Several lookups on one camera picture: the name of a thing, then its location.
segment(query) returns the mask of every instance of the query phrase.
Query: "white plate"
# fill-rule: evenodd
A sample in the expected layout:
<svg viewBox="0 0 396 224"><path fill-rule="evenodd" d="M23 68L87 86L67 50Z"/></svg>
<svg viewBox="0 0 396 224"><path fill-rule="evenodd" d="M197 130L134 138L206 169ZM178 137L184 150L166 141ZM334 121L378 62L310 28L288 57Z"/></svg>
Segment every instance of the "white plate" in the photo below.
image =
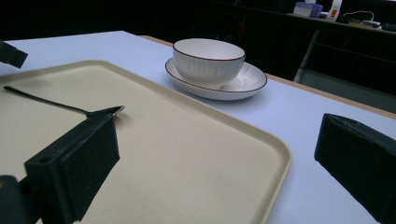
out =
<svg viewBox="0 0 396 224"><path fill-rule="evenodd" d="M267 83L267 75L250 63L244 63L238 76L231 83L222 86L218 90L200 87L186 81L176 70L173 58L166 62L165 68L172 81L184 91L215 100L248 98L258 93Z"/></svg>

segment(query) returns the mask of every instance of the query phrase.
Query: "table surface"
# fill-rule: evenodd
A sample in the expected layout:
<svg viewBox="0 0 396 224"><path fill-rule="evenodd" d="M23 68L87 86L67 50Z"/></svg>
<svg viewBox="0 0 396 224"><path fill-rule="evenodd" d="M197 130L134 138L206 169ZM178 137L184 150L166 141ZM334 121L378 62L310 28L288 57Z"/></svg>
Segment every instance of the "table surface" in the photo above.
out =
<svg viewBox="0 0 396 224"><path fill-rule="evenodd" d="M377 223L315 161L314 152L324 113L357 120L396 139L393 114L339 101L273 76L269 76L267 85L257 95L244 100L200 98L179 89L169 78L164 65L172 58L170 46L123 31L7 42L29 56L21 69L0 64L0 76L65 63L103 60L187 94L282 139L290 147L293 161L267 223Z"/></svg>

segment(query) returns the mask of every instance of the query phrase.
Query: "beige tray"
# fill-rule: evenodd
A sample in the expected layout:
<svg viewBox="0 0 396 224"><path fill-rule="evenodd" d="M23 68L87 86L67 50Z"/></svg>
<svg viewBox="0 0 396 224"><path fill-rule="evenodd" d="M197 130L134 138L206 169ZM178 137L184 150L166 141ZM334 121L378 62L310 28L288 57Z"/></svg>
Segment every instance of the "beige tray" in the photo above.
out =
<svg viewBox="0 0 396 224"><path fill-rule="evenodd" d="M86 110L125 105L115 119L120 161L81 223L264 223L290 168L277 137L111 63L0 83ZM84 119L0 90L0 175L21 180L25 161Z"/></svg>

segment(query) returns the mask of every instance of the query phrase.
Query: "spoon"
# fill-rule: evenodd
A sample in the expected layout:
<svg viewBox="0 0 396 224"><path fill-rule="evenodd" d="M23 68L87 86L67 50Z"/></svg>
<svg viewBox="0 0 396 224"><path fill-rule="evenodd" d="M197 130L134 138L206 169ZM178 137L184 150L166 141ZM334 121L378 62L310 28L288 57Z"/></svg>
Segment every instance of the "spoon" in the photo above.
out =
<svg viewBox="0 0 396 224"><path fill-rule="evenodd" d="M23 92L23 91L19 91L19 90L15 89L15 88L12 88L10 86L5 86L4 89L7 90L7 91L11 91L13 93L16 93L18 95L24 96L24 97L26 97L28 99L31 99L31 100L36 100L36 101L41 102L41 103L45 103L45 104L49 104L49 105L56 105L56 106L59 106L61 108L77 111L79 113L85 114L87 119L93 118L93 117L95 117L97 115L109 114L109 113L113 114L113 116L116 116L118 113L121 112L121 110L123 110L125 108L125 106L120 105L120 106L114 106L114 107L110 107L110 108L107 108L107 109L102 109L102 110L97 110L97 111L90 112L90 111L86 111L86 110L83 110L83 109L80 109L80 108L77 108L77 107L73 107L73 106L70 106L70 105L62 105L62 104L59 104L59 103L52 102L50 100L46 100L46 99L43 99L43 98L40 98L40 97L37 97L37 96L33 96L33 95L29 94L29 93L26 93L26 92Z"/></svg>

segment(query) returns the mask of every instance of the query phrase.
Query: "bowl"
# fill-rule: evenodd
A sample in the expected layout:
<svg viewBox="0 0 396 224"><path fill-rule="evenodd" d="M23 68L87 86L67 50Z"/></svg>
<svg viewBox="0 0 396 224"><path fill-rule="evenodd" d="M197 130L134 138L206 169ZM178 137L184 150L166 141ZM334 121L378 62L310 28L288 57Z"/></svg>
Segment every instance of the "bowl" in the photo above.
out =
<svg viewBox="0 0 396 224"><path fill-rule="evenodd" d="M178 73L192 84L212 89L236 78L245 58L240 47L214 39L182 39L173 45Z"/></svg>

